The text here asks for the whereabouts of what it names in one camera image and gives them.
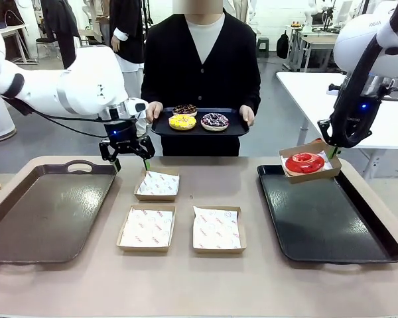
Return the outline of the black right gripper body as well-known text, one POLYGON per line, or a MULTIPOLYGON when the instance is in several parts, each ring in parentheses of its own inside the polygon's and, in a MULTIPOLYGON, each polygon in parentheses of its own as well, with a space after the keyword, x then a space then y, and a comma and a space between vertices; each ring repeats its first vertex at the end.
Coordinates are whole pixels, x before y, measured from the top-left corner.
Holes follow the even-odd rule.
POLYGON ((347 96, 345 136, 347 140, 363 140, 369 137, 381 100, 376 95, 347 96))

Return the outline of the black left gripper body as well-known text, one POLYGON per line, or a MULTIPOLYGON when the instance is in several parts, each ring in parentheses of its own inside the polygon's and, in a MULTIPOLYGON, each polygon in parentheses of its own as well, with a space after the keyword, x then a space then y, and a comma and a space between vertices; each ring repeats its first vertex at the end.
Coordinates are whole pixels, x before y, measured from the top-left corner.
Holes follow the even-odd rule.
POLYGON ((136 121, 118 121, 104 125, 110 146, 114 150, 127 150, 138 147, 136 121))

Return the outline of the black serving tray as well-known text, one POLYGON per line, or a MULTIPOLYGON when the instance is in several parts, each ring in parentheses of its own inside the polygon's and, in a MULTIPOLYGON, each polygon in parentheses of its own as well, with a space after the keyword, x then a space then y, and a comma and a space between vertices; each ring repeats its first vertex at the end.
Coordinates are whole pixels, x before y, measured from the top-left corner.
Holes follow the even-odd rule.
POLYGON ((164 108, 159 118, 153 121, 151 131, 159 136, 243 136, 249 132, 249 126, 239 112, 231 108, 199 108, 196 114, 196 125, 188 131, 178 131, 170 127, 169 118, 173 116, 173 107, 164 108), (220 113, 228 118, 229 126, 221 132, 207 131, 200 123, 201 118, 208 113, 220 113))

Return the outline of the yellow sprinkled donut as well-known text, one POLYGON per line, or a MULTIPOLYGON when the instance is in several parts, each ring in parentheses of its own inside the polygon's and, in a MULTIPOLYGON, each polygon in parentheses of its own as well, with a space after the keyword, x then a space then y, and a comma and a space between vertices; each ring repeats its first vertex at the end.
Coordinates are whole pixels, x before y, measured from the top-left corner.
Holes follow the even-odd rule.
POLYGON ((172 129, 178 131, 188 131, 196 126, 196 119, 190 115, 173 115, 168 119, 172 129))

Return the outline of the small cardboard box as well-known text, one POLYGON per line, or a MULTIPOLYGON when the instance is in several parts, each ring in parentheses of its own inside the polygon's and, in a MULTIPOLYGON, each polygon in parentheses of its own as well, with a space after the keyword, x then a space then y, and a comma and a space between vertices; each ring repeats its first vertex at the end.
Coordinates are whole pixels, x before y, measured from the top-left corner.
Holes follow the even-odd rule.
MULTIPOLYGON (((291 156, 293 154, 297 154, 300 152, 311 152, 311 153, 319 153, 324 151, 326 153, 326 156, 328 158, 328 153, 329 153, 329 146, 323 142, 320 144, 304 144, 301 146, 296 146, 293 148, 287 148, 279 151, 279 157, 281 159, 281 156, 291 156)), ((318 180, 318 179, 328 179, 328 178, 333 178, 336 177, 341 170, 342 164, 340 163, 339 159, 337 156, 333 157, 333 159, 329 159, 329 162, 332 165, 332 169, 330 170, 325 170, 321 171, 319 173, 314 173, 314 174, 309 174, 309 175, 301 175, 301 176, 289 176, 286 171, 284 170, 283 166, 282 169, 288 179, 288 181, 291 184, 298 184, 298 183, 303 183, 303 182, 308 182, 312 180, 318 180)))
MULTIPOLYGON (((153 172, 160 172, 160 173, 164 173, 164 174, 170 174, 170 175, 179 175, 180 177, 180 172, 178 168, 167 168, 167 167, 153 167, 150 168, 148 171, 153 171, 153 172)), ((145 177, 146 172, 145 168, 143 168, 142 172, 141 172, 141 178, 138 182, 138 184, 135 186, 134 189, 134 196, 139 200, 139 201, 169 201, 169 202, 173 202, 175 201, 178 193, 176 195, 137 195, 136 191, 139 188, 140 183, 142 182, 143 178, 145 177)))

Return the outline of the red glazed donut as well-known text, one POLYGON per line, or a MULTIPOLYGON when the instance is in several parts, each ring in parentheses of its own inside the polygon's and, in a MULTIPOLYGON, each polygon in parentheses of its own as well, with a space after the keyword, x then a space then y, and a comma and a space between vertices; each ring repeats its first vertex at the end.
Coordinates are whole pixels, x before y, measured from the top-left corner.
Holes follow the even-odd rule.
POLYGON ((292 176, 318 172, 323 169, 324 165, 325 160, 321 155, 309 152, 292 155, 285 162, 285 168, 292 176))

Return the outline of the chocolate sprinkled donut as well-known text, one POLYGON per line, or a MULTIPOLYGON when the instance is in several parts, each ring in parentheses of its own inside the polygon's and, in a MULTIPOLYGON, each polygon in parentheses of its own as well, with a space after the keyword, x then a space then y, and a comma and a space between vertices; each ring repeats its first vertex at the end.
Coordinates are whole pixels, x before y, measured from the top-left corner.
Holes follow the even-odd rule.
POLYGON ((186 115, 195 117, 197 115, 197 108, 192 104, 177 105, 173 110, 173 115, 186 115))

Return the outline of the dark purple drizzled donut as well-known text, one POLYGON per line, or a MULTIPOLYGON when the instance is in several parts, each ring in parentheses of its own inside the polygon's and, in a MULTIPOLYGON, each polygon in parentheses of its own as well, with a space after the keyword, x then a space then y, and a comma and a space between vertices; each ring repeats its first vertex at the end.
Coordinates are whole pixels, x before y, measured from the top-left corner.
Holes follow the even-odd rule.
POLYGON ((207 113, 200 122, 205 130, 213 132, 224 131, 230 125, 229 119, 220 113, 207 113))

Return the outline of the large cardboard box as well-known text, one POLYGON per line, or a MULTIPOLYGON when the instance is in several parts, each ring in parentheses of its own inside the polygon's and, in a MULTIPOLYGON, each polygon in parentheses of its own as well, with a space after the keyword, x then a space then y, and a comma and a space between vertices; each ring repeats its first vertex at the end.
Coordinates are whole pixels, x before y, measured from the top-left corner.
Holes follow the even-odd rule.
MULTIPOLYGON (((174 205, 168 205, 168 204, 166 204, 166 205, 159 205, 159 204, 151 204, 151 205, 147 205, 147 204, 137 204, 137 205, 132 205, 132 206, 130 206, 129 210, 130 210, 132 207, 138 208, 138 209, 150 209, 150 210, 152 210, 152 209, 153 209, 153 210, 161 210, 161 209, 162 209, 162 210, 165 210, 165 211, 173 211, 173 212, 174 212, 173 231, 174 231, 175 218, 176 218, 176 207, 175 207, 174 205)), ((123 226, 124 222, 126 221, 127 214, 126 214, 126 216, 125 216, 125 218, 124 218, 124 221, 123 221, 123 223, 122 223, 122 226, 123 226)), ((118 246, 118 240, 119 240, 120 235, 121 235, 121 232, 122 232, 122 226, 121 226, 121 228, 120 228, 119 235, 118 235, 118 238, 117 238, 117 243, 116 243, 117 246, 118 246)), ((169 248, 170 248, 170 247, 168 247, 168 248, 151 248, 151 249, 148 249, 148 248, 139 248, 139 249, 137 249, 137 248, 121 248, 120 246, 118 246, 118 247, 119 247, 121 250, 125 251, 125 252, 164 252, 164 253, 168 252, 168 250, 169 250, 169 248)))
MULTIPOLYGON (((197 253, 209 254, 209 253, 216 253, 216 254, 241 254, 247 247, 247 240, 246 240, 246 233, 245 227, 243 226, 242 220, 242 212, 240 207, 230 207, 230 206, 197 206, 202 208, 210 208, 210 209, 223 209, 223 210, 235 210, 238 212, 238 226, 239 226, 239 233, 241 239, 241 248, 239 250, 195 250, 197 253)), ((193 247, 193 225, 192 225, 192 247, 193 247)))

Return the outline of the person's right forearm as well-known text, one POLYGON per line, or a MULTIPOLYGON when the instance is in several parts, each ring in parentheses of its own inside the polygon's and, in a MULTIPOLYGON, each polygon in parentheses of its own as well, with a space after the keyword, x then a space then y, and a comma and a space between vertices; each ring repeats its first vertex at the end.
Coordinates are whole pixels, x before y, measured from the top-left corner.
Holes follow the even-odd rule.
POLYGON ((141 99, 149 103, 162 101, 159 77, 150 70, 144 70, 141 99))

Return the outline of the person's left forearm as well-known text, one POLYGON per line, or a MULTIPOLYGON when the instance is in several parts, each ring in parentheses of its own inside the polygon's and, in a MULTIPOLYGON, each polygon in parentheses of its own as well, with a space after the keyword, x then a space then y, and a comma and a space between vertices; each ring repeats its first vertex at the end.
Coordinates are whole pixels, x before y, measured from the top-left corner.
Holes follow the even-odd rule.
POLYGON ((249 69, 244 76, 241 93, 241 104, 257 112, 261 102, 261 76, 257 68, 249 69))

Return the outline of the brown plastic tray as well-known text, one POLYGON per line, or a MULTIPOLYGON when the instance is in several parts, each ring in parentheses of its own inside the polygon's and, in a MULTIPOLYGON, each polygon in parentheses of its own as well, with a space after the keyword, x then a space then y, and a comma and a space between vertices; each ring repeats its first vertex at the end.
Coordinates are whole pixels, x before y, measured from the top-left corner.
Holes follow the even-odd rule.
POLYGON ((41 164, 0 199, 0 264, 52 264, 83 249, 117 171, 86 160, 41 164))

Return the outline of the person's right hand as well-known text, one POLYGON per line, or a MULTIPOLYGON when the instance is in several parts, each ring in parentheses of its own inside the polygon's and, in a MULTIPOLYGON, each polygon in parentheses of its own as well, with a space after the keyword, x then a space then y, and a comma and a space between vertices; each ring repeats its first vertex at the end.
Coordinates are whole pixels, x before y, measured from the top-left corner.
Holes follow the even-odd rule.
POLYGON ((148 123, 152 123, 155 119, 158 119, 163 110, 163 104, 158 101, 149 103, 146 111, 146 119, 148 123))

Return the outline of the person's left hand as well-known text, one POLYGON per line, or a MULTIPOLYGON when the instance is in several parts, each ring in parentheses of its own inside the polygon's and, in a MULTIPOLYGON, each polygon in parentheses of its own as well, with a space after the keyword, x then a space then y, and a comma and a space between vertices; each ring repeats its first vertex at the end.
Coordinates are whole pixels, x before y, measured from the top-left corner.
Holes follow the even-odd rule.
POLYGON ((249 127, 254 125, 255 113, 253 112, 253 109, 251 107, 247 105, 242 105, 239 108, 239 114, 249 127))

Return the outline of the large white table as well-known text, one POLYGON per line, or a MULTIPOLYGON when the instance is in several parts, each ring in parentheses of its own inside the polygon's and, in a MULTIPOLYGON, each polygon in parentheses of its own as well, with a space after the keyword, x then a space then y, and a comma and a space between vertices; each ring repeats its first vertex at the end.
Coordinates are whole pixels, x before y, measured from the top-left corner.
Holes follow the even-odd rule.
MULTIPOLYGON (((336 96, 327 94, 328 86, 342 84, 345 76, 337 73, 278 72, 277 78, 310 124, 319 129, 317 122, 332 114, 336 101, 336 96)), ((371 132, 372 135, 356 148, 398 150, 398 102, 382 102, 371 132)))

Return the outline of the person in black cardigan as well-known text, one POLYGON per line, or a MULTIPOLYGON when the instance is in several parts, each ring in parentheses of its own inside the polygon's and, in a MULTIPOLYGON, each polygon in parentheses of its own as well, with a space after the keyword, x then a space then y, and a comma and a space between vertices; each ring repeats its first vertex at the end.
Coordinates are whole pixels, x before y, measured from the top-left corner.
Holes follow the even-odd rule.
POLYGON ((160 81, 165 107, 192 104, 239 112, 242 84, 258 67, 256 34, 223 0, 176 0, 173 14, 147 37, 144 70, 160 81))

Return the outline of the grey workbench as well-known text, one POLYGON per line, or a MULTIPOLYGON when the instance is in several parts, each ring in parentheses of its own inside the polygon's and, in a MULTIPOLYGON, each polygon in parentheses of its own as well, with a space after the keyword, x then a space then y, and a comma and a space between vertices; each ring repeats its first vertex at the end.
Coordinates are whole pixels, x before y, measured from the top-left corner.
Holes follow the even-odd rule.
POLYGON ((293 30, 287 68, 292 72, 325 72, 338 33, 293 30))

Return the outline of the black backpack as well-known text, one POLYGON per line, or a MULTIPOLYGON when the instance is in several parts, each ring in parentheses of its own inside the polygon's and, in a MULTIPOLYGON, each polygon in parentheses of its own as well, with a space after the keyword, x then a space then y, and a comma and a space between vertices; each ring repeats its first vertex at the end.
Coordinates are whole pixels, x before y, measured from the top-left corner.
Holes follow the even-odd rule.
POLYGON ((285 31, 277 41, 276 45, 276 53, 277 56, 281 59, 287 59, 289 55, 289 48, 290 48, 290 39, 285 31))

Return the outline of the grey plastic stool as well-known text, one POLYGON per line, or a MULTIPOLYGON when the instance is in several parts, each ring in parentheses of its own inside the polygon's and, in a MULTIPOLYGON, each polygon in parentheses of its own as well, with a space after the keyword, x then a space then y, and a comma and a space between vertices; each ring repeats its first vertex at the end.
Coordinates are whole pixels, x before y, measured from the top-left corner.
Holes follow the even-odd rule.
POLYGON ((259 37, 256 43, 256 53, 258 58, 268 58, 269 57, 269 38, 259 37))

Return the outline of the black office chair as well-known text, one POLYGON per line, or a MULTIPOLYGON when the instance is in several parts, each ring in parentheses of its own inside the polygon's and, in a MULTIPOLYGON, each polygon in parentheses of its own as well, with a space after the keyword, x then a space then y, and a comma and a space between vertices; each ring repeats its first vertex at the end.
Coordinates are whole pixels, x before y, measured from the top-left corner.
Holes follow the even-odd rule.
POLYGON ((44 19, 40 19, 40 23, 38 24, 38 29, 42 31, 44 37, 40 37, 36 39, 36 53, 37 58, 40 58, 40 48, 44 51, 45 57, 50 57, 52 54, 56 56, 57 59, 60 58, 60 51, 58 47, 58 43, 56 39, 49 39, 46 37, 46 29, 44 26, 44 19))

